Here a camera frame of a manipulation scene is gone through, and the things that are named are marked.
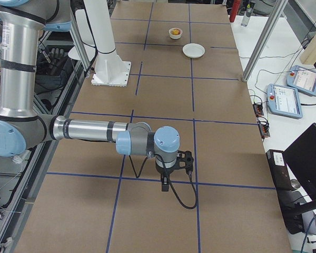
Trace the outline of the red yellow apple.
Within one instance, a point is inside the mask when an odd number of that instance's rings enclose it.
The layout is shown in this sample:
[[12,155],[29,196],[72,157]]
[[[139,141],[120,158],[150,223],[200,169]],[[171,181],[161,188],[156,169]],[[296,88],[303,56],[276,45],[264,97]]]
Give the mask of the red yellow apple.
[[180,33],[181,33],[180,30],[177,28],[171,30],[171,34],[174,36],[180,35]]

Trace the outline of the white plate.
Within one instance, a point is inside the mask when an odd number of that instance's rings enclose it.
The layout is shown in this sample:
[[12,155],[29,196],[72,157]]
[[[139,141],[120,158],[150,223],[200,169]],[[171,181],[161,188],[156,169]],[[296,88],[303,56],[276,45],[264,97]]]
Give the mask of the white plate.
[[196,59],[204,55],[205,48],[200,44],[189,43],[183,46],[182,51],[185,56]]

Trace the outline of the white bowl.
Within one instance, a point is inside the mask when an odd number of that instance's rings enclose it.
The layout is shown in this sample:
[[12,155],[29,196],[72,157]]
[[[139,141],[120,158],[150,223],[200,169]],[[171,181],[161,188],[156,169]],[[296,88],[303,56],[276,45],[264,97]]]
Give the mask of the white bowl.
[[180,28],[174,27],[169,29],[169,37],[173,40],[178,40],[181,38],[183,31]]

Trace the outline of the near orange black connector box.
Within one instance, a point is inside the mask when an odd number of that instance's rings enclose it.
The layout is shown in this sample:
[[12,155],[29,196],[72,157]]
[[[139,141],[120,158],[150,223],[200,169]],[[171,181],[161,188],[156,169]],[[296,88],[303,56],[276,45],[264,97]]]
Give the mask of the near orange black connector box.
[[267,118],[263,116],[259,116],[256,118],[256,120],[259,127],[261,138],[264,140],[265,138],[270,137],[270,132],[269,132],[270,125]]

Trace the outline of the orange black connector box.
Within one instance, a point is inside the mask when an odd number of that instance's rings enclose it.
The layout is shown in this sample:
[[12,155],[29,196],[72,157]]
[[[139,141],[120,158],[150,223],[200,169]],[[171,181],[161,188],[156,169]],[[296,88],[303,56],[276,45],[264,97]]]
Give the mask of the orange black connector box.
[[252,106],[253,106],[255,116],[264,116],[262,99],[256,95],[251,95],[251,97],[253,97]]
[[259,116],[256,118],[256,120],[259,127],[261,138],[264,140],[265,138],[270,137],[270,132],[269,132],[270,125],[267,118],[263,116]]

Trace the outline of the far orange black connector box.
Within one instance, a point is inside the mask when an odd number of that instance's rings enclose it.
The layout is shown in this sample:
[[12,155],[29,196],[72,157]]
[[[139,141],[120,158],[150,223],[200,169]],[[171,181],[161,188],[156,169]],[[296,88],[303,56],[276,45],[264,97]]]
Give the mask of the far orange black connector box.
[[252,106],[253,106],[255,116],[264,116],[262,99],[256,95],[251,95],[251,97],[253,97]]

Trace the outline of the black computer box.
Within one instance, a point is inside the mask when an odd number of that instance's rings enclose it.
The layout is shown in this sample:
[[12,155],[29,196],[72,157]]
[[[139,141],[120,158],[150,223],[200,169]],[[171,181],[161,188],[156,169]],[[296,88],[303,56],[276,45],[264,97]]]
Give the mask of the black computer box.
[[266,157],[287,230],[292,235],[299,232],[316,235],[316,223],[311,220],[314,207],[298,191],[299,181],[290,178],[284,152],[270,149]]

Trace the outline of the black monitor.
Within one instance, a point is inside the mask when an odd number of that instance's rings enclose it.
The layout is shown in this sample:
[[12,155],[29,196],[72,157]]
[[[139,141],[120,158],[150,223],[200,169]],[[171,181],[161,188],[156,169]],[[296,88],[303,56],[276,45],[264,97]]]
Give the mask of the black monitor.
[[316,200],[316,123],[284,151],[284,159],[312,200]]

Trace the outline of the near blue teach pendant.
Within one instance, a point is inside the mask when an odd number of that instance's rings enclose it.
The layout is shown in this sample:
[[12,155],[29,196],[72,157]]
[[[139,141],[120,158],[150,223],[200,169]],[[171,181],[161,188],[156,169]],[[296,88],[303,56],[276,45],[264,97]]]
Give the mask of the near blue teach pendant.
[[303,118],[299,92],[296,88],[269,84],[266,93],[271,113],[294,119]]

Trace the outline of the blue teach pendant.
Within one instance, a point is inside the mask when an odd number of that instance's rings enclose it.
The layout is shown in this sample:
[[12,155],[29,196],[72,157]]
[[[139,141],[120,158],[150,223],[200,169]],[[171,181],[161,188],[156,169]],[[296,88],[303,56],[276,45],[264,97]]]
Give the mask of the blue teach pendant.
[[299,92],[296,88],[269,84],[266,93],[271,113],[294,119],[303,118]]
[[309,96],[316,95],[316,71],[299,65],[290,68],[286,84]]

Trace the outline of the far blue teach pendant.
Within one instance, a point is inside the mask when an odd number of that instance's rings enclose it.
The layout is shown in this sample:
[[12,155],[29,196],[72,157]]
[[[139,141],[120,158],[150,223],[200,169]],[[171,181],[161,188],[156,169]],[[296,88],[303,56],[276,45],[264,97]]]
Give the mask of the far blue teach pendant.
[[286,84],[309,96],[316,95],[316,71],[299,65],[290,68]]

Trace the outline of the clear water bottle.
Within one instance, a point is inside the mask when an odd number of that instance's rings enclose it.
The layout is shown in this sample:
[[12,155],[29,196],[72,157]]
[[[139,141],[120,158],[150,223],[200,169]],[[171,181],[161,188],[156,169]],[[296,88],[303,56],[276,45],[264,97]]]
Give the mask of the clear water bottle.
[[245,13],[241,22],[241,26],[247,26],[250,20],[250,17],[252,16],[253,10],[255,6],[255,1],[249,1],[249,3],[246,6]]

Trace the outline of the red bottle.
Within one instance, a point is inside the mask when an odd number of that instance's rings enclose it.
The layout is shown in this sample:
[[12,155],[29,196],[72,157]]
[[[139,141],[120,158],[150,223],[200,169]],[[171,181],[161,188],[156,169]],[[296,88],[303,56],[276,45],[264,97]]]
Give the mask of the red bottle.
[[229,20],[231,23],[233,23],[235,21],[235,18],[237,16],[237,13],[238,13],[239,8],[240,8],[240,4],[241,4],[241,0],[234,0],[233,1],[231,12],[230,12],[230,17],[229,17]]

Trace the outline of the white pedestal column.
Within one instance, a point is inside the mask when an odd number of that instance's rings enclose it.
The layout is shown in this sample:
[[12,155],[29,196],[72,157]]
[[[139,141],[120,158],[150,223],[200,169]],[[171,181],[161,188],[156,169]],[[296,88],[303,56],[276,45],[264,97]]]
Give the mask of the white pedestal column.
[[93,85],[127,86],[131,62],[122,61],[116,51],[107,1],[84,1],[98,52]]

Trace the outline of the aluminium frame post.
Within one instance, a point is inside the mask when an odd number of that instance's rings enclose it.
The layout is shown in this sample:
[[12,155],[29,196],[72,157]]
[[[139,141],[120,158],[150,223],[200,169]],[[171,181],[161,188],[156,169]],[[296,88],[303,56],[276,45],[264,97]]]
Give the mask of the aluminium frame post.
[[249,77],[251,76],[251,73],[253,72],[261,53],[263,52],[266,43],[272,34],[272,31],[274,30],[281,14],[283,13],[283,10],[285,6],[287,5],[288,0],[281,0],[277,1],[270,16],[268,17],[268,20],[261,32],[261,35],[256,43],[256,46],[251,54],[251,57],[247,63],[247,66],[243,72],[242,75],[242,81],[247,82]]

